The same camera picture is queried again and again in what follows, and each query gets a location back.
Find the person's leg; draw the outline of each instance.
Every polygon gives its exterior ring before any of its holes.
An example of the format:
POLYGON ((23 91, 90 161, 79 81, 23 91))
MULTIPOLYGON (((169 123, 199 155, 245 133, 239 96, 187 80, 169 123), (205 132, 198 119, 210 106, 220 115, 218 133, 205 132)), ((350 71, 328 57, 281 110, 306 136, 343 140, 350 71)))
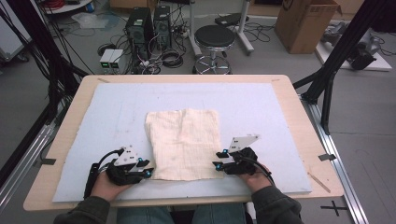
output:
POLYGON ((242 203, 198 205, 192 224, 245 224, 245 207, 242 203))
POLYGON ((166 207, 128 207, 117 211, 117 224, 174 224, 166 207))

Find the brown cardboard box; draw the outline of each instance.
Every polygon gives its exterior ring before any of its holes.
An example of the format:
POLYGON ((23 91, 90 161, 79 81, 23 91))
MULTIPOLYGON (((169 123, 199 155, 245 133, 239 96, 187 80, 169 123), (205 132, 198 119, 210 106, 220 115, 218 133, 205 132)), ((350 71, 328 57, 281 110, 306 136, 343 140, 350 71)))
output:
POLYGON ((110 7, 115 8, 149 7, 152 12, 156 6, 156 0, 110 0, 110 7))
POLYGON ((333 0, 283 0, 276 34, 289 53, 313 53, 338 8, 333 0))

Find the gray floor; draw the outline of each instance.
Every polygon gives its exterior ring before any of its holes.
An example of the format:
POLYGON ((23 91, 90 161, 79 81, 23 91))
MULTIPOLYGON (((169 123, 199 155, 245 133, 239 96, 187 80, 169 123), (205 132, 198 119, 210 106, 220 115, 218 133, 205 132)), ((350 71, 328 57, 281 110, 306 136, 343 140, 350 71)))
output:
MULTIPOLYGON (((72 32, 66 35, 67 40, 95 74, 102 73, 97 48, 108 43, 111 36, 122 35, 124 21, 108 17, 114 27, 105 30, 79 30, 76 24, 66 24, 70 20, 62 19, 63 26, 72 32)), ((197 19, 197 27, 213 23, 214 18, 215 16, 209 16, 197 19)), ((261 25, 275 23, 275 19, 251 18, 250 22, 253 21, 261 25)), ((320 68, 321 64, 315 54, 290 55, 273 30, 265 33, 270 36, 270 42, 252 42, 255 51, 250 56, 242 50, 239 42, 227 52, 234 74, 284 74, 294 82, 320 68)), ((394 35, 380 36, 386 41, 384 49, 396 51, 394 35)), ((184 64, 178 69, 164 68, 161 74, 191 74, 194 57, 190 43, 185 41, 185 45, 188 50, 183 57, 184 64)), ((86 69, 76 55, 72 55, 72 58, 77 66, 86 69)), ((392 67, 396 67, 395 56, 384 58, 392 67)), ((0 164, 3 165, 46 105, 48 82, 33 61, 8 63, 0 71, 3 72, 0 75, 0 164)), ((332 139, 370 223, 396 223, 395 86, 394 69, 390 72, 341 69, 334 83, 330 115, 332 139)), ((297 92, 302 93, 306 88, 302 87, 297 92)), ((0 223, 51 223, 59 213, 23 211, 24 198, 37 171, 33 167, 25 177, 0 215, 0 223)), ((343 198, 300 200, 303 205, 303 221, 352 223, 348 211, 339 210, 337 216, 334 210, 320 209, 321 206, 332 206, 332 201, 339 207, 346 206, 343 198)), ((112 210, 108 223, 114 223, 114 216, 115 211, 112 210)))

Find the person's left hand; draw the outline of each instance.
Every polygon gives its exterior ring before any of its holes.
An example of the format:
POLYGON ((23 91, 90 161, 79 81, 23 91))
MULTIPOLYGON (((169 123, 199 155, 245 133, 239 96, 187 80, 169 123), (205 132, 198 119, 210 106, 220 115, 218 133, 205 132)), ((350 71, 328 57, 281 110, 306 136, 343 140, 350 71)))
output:
POLYGON ((91 196, 105 199, 108 202, 113 201, 117 196, 131 187, 132 185, 118 186, 110 181, 106 172, 102 172, 96 179, 92 188, 91 196))

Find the stool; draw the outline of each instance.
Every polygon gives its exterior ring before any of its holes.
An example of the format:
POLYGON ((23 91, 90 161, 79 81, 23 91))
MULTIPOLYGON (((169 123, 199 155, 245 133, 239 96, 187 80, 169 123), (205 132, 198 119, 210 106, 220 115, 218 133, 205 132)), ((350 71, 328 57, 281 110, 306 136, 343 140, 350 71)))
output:
POLYGON ((233 31, 224 26, 207 25, 195 32, 195 42, 199 47, 209 50, 210 56, 203 56, 195 62, 192 68, 194 74, 231 74, 230 64, 225 58, 216 56, 216 52, 222 51, 226 57, 224 50, 229 49, 235 42, 233 31))

